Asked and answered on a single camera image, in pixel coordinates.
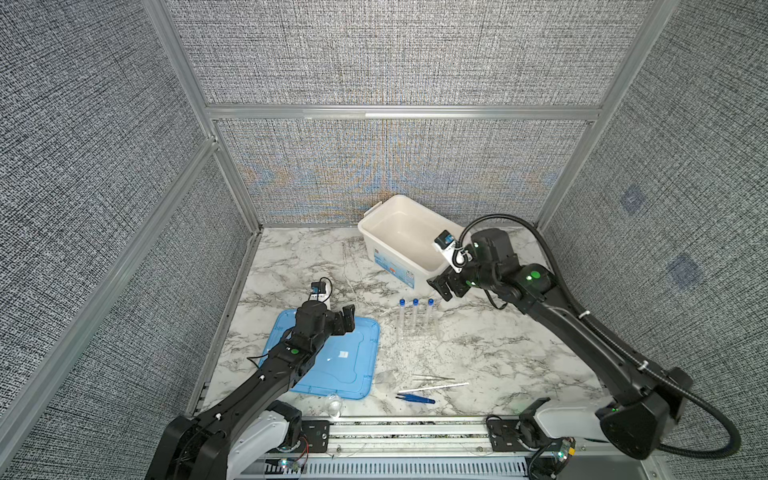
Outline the clear test tube rack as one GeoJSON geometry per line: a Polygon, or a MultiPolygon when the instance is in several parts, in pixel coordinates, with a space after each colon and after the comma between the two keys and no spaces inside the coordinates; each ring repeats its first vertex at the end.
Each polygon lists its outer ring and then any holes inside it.
{"type": "Polygon", "coordinates": [[[447,341],[446,332],[439,324],[436,306],[412,304],[396,306],[393,318],[391,346],[400,351],[432,351],[447,341]]]}

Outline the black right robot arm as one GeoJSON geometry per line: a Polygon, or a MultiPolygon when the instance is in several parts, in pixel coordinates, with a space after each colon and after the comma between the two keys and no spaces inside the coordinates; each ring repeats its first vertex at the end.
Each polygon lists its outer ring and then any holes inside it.
{"type": "Polygon", "coordinates": [[[607,442],[634,459],[662,448],[688,401],[692,380],[685,372],[663,370],[605,330],[572,299],[553,271],[537,263],[522,264],[506,232],[481,230],[458,255],[457,265],[448,265],[427,282],[444,300],[461,298],[472,288],[496,295],[554,333],[607,392],[605,399],[584,405],[548,397],[536,400],[517,423],[527,447],[583,438],[607,442]]]}

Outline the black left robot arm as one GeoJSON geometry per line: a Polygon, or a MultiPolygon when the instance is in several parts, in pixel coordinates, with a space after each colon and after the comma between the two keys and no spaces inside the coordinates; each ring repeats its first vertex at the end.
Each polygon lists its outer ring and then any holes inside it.
{"type": "Polygon", "coordinates": [[[233,479],[253,459],[294,446],[301,413],[279,398],[311,370],[330,337],[354,329],[354,305],[334,312],[322,301],[305,301],[292,331],[244,383],[210,409],[178,416],[166,426],[146,477],[233,479]]]}

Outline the blue plastic bin lid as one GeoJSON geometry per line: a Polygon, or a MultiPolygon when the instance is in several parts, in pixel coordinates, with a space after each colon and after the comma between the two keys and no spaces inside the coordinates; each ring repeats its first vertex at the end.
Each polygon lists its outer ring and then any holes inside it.
{"type": "Polygon", "coordinates": [[[318,353],[315,364],[291,392],[317,397],[337,395],[361,400],[372,388],[380,339],[380,325],[355,315],[355,329],[331,336],[318,353]]]}

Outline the small clear glass flask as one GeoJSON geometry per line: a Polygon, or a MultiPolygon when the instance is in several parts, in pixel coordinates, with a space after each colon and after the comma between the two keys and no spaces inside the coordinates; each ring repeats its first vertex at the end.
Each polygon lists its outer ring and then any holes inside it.
{"type": "Polygon", "coordinates": [[[326,397],[325,412],[332,419],[340,418],[344,403],[343,399],[336,394],[326,397]]]}

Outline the white plastic storage bin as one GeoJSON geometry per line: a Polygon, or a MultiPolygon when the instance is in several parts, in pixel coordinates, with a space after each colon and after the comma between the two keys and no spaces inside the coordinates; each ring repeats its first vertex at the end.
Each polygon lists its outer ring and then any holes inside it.
{"type": "Polygon", "coordinates": [[[444,231],[458,236],[463,230],[405,195],[374,205],[357,227],[369,259],[419,296],[434,296],[427,281],[448,267],[434,240],[444,231]]]}

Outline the blue plastic tweezers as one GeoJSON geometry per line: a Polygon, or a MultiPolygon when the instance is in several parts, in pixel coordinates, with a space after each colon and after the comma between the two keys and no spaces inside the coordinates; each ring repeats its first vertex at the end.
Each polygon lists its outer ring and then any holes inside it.
{"type": "Polygon", "coordinates": [[[398,400],[402,400],[409,403],[418,403],[418,404],[435,404],[436,401],[432,398],[414,395],[410,393],[398,393],[396,395],[396,398],[398,400]]]}

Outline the white plastic pipette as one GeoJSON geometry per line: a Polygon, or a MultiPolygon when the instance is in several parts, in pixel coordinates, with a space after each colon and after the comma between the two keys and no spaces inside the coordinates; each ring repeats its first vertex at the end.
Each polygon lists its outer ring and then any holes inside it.
{"type": "Polygon", "coordinates": [[[431,386],[424,386],[424,387],[418,387],[418,388],[401,390],[401,391],[398,392],[398,394],[416,394],[416,393],[420,393],[420,392],[428,392],[428,391],[460,388],[460,387],[469,386],[469,385],[470,385],[470,382],[459,382],[459,383],[449,383],[449,384],[442,384],[442,385],[431,385],[431,386]]]}

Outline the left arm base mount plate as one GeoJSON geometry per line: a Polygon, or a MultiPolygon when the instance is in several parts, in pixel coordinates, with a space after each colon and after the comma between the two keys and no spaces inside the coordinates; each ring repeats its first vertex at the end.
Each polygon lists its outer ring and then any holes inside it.
{"type": "Polygon", "coordinates": [[[277,454],[298,457],[304,453],[326,453],[331,426],[328,420],[302,420],[301,425],[285,420],[273,422],[267,428],[271,449],[266,454],[273,457],[277,454]]]}

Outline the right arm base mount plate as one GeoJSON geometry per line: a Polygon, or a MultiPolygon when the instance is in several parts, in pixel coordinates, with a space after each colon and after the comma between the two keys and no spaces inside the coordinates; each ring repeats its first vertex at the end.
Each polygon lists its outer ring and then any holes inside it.
{"type": "Polygon", "coordinates": [[[537,428],[526,417],[489,415],[485,427],[493,452],[534,451],[541,445],[537,428]]]}

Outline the aluminium front rail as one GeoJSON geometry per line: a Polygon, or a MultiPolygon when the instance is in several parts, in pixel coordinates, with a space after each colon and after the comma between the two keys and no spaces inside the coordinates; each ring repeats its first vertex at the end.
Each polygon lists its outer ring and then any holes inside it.
{"type": "Polygon", "coordinates": [[[328,420],[326,453],[266,453],[233,479],[669,479],[658,457],[633,460],[606,442],[554,441],[545,452],[493,452],[483,416],[328,420]]]}

